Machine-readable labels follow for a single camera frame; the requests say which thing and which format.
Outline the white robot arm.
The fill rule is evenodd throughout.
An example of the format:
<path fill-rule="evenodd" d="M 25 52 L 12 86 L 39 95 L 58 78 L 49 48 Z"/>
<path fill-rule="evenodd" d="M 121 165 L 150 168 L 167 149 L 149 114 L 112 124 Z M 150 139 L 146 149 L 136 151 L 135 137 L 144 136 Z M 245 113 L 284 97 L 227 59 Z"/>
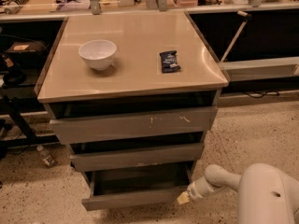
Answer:
<path fill-rule="evenodd" d="M 298 224 L 299 182 L 278 168 L 254 163 L 241 175 L 209 165 L 178 196 L 178 203 L 203 199 L 225 189 L 237 192 L 237 224 Z"/>

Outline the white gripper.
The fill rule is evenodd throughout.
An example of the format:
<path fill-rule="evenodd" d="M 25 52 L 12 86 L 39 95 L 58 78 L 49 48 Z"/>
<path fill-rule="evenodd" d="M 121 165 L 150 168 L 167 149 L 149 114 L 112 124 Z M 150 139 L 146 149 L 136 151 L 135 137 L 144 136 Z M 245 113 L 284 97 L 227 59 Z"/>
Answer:
<path fill-rule="evenodd" d="M 191 201 L 198 201 L 211 194 L 216 194 L 225 189 L 225 186 L 215 186 L 208 182 L 204 176 L 193 181 L 188 187 L 187 191 L 183 191 L 178 197 L 178 204 L 185 204 Z"/>

